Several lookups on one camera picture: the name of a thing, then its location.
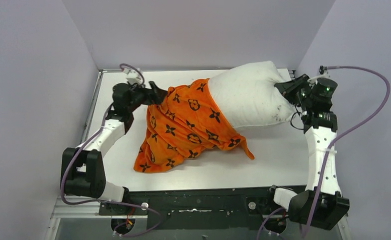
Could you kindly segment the orange patterned pillowcase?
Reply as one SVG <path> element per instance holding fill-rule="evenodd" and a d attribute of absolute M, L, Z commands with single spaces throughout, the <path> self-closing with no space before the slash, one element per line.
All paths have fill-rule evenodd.
<path fill-rule="evenodd" d="M 189 85 L 169 87 L 161 104 L 148 106 L 145 139 L 134 171 L 167 172 L 215 148 L 221 151 L 241 148 L 249 159 L 255 158 L 246 138 L 232 127 L 214 101 L 209 81 L 197 79 Z"/>

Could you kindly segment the white pillow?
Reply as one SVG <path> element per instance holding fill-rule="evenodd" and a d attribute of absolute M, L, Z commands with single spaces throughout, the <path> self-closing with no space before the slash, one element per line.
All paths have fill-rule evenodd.
<path fill-rule="evenodd" d="M 234 129 L 287 123 L 295 113 L 275 84 L 291 80 L 289 71 L 272 61 L 246 63 L 208 81 L 214 102 Z"/>

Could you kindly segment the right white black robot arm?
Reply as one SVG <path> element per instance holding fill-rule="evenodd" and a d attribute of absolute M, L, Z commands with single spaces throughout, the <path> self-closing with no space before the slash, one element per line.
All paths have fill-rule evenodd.
<path fill-rule="evenodd" d="M 284 208 L 290 221 L 323 230 L 334 228 L 350 208 L 349 199 L 342 196 L 335 164 L 338 120 L 331 107 L 337 86 L 327 73 L 312 78 L 304 74 L 275 84 L 289 103 L 301 109 L 308 146 L 308 178 L 301 193 L 273 186 L 273 194 L 264 200 L 264 205 L 273 214 Z"/>

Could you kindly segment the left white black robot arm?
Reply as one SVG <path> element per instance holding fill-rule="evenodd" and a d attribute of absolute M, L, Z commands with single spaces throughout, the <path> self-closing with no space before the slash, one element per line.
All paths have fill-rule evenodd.
<path fill-rule="evenodd" d="M 141 105 L 159 105 L 167 90 L 149 81 L 143 83 L 118 83 L 112 88 L 112 103 L 103 114 L 100 128 L 76 147 L 62 153 L 60 197 L 65 204 L 67 195 L 86 197 L 87 202 L 111 203 L 113 209 L 124 214 L 131 208 L 129 190 L 106 179 L 103 158 L 110 148 L 131 128 L 133 112 Z"/>

